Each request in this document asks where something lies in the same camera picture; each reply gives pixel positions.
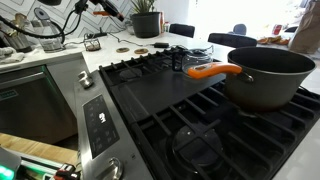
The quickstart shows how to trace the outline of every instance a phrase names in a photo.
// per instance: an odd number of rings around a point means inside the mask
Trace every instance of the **potted plant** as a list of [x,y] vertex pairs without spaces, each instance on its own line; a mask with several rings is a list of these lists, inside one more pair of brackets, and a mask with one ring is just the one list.
[[135,14],[131,16],[134,33],[138,38],[160,34],[160,12],[154,11],[155,0],[132,0]]

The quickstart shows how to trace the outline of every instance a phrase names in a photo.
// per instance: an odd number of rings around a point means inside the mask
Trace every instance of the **black pot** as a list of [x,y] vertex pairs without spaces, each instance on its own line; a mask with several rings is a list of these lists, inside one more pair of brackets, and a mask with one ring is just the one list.
[[138,38],[151,38],[160,34],[160,12],[133,14],[131,20]]
[[225,94],[242,109],[273,111],[286,105],[302,81],[316,68],[315,63],[290,51],[245,47],[228,53],[232,64],[211,64],[189,69],[192,77],[201,78],[227,73]]

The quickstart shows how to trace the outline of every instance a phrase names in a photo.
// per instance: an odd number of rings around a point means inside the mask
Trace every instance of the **plant pot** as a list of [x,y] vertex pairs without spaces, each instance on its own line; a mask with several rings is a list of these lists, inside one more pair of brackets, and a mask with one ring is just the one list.
[[151,38],[160,34],[160,12],[133,14],[131,20],[138,38]]

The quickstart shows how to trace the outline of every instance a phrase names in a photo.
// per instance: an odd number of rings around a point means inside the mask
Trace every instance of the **pot handle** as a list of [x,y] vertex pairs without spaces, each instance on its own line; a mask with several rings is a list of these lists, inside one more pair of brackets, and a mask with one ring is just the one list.
[[240,74],[242,67],[225,62],[211,62],[188,69],[188,75],[195,79],[214,76],[220,73]]

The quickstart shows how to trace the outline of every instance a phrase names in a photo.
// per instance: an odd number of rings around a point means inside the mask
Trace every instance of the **coaster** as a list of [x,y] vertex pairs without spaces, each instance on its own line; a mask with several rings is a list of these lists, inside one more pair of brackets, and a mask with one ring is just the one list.
[[134,51],[134,53],[136,53],[136,54],[145,54],[147,52],[149,52],[149,51],[148,51],[148,49],[145,49],[145,48],[137,49]]
[[130,49],[129,48],[119,48],[117,49],[117,53],[125,53],[128,52]]

